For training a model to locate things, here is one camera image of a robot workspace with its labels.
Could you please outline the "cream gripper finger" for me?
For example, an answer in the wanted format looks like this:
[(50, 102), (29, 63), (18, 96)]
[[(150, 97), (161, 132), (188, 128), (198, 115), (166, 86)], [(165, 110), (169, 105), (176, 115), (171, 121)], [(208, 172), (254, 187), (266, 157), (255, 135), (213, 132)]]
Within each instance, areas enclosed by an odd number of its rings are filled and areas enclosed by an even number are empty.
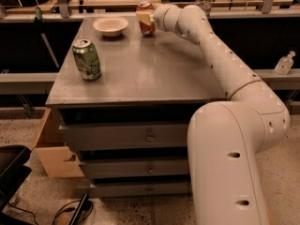
[(151, 25), (154, 22), (153, 11), (140, 10), (136, 12), (137, 20), (146, 25)]

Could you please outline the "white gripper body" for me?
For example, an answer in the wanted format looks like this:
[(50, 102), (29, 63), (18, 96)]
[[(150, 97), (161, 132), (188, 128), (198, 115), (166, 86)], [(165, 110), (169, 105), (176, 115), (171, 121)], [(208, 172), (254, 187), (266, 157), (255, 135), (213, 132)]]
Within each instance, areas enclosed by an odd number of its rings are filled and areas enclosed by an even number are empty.
[(154, 24), (157, 29), (164, 32), (180, 32), (178, 24), (181, 9), (176, 5), (164, 4), (154, 11)]

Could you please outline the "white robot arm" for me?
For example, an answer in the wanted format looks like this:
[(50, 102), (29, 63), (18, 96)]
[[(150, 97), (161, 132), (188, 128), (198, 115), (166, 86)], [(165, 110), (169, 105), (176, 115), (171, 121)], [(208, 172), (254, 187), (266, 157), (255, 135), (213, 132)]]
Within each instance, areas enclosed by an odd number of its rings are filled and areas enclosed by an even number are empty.
[(198, 109), (188, 125), (196, 224), (271, 225), (255, 155), (286, 136), (285, 104), (213, 32), (201, 8), (165, 4), (136, 17), (198, 45), (225, 95)]

